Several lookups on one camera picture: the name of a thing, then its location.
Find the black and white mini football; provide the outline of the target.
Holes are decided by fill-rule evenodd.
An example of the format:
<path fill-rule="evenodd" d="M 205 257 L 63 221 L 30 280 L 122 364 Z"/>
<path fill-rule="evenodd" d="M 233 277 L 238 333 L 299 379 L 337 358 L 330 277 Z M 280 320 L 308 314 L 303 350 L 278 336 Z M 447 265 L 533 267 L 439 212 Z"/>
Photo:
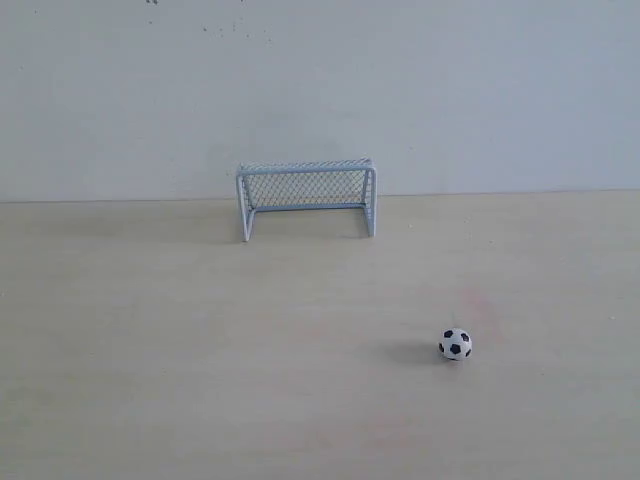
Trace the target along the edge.
<path fill-rule="evenodd" d="M 469 333 L 461 328 L 445 330 L 438 343 L 440 354 L 451 361 L 462 361 L 468 358 L 472 349 L 472 339 Z"/>

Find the small white mesh goal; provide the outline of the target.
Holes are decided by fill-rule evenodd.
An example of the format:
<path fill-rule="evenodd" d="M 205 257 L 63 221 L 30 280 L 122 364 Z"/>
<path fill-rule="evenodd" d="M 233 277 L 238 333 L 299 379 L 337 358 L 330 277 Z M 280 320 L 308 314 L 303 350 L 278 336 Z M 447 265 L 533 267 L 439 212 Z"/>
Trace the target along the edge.
<path fill-rule="evenodd" d="M 377 169 L 369 158 L 242 164 L 235 187 L 243 240 L 251 239 L 257 214 L 303 210 L 360 210 L 373 237 L 377 186 Z"/>

